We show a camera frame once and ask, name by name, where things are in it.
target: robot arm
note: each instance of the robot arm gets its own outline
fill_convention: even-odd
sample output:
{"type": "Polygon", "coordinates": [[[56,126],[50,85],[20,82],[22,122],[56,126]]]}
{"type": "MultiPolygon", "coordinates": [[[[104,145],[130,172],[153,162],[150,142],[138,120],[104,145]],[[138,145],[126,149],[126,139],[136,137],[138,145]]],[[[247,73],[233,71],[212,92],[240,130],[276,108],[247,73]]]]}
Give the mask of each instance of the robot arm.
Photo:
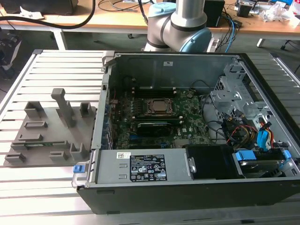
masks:
{"type": "Polygon", "coordinates": [[[203,11],[204,0],[162,2],[149,9],[145,51],[204,52],[211,39],[203,11]]]}

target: white paper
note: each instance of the white paper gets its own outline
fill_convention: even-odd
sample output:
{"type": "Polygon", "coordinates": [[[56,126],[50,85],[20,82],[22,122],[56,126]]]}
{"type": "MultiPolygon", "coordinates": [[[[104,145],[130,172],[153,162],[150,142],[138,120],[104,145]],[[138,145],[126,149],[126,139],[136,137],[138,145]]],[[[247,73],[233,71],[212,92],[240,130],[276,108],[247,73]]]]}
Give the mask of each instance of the white paper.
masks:
{"type": "Polygon", "coordinates": [[[42,14],[40,12],[29,12],[29,11],[23,9],[22,7],[20,7],[20,9],[21,9],[20,16],[22,16],[22,17],[26,17],[26,18],[34,19],[34,20],[44,19],[44,17],[42,16],[42,14]]]}

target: motherboard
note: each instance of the motherboard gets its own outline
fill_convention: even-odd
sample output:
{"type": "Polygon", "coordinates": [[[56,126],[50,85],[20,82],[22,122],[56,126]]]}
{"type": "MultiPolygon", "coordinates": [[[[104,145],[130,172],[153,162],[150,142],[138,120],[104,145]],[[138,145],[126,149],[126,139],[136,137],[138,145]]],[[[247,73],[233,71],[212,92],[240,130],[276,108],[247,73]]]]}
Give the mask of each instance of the motherboard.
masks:
{"type": "Polygon", "coordinates": [[[132,90],[110,102],[113,149],[182,148],[210,143],[199,97],[191,90],[132,90]]]}

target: white label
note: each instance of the white label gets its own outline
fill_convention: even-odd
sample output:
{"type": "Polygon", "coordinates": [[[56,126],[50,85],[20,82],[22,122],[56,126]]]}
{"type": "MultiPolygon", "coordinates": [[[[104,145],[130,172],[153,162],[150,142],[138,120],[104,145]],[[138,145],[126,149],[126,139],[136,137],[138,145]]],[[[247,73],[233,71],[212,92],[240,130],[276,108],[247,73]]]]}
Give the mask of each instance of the white label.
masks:
{"type": "Polygon", "coordinates": [[[164,67],[172,67],[173,62],[164,62],[164,67]]]}
{"type": "Polygon", "coordinates": [[[131,152],[117,152],[117,158],[130,158],[131,152]]]}

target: metal slotted table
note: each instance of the metal slotted table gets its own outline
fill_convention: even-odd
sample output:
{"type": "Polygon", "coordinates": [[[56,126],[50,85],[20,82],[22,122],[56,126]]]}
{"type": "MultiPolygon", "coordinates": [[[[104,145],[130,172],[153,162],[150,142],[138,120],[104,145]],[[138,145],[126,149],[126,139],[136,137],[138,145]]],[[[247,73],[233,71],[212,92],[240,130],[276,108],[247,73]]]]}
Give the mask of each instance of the metal slotted table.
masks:
{"type": "MultiPolygon", "coordinates": [[[[300,195],[272,206],[95,215],[72,188],[72,167],[3,167],[4,157],[25,118],[23,109],[28,101],[55,107],[57,103],[50,94],[54,87],[62,87],[72,106],[79,106],[82,101],[98,106],[103,53],[35,51],[0,104],[0,224],[295,224],[299,220],[300,195]]],[[[293,75],[280,59],[268,54],[250,58],[274,91],[282,94],[281,100],[289,104],[286,107],[297,121],[299,86],[293,75]],[[285,93],[292,99],[287,100],[285,93]]]]}

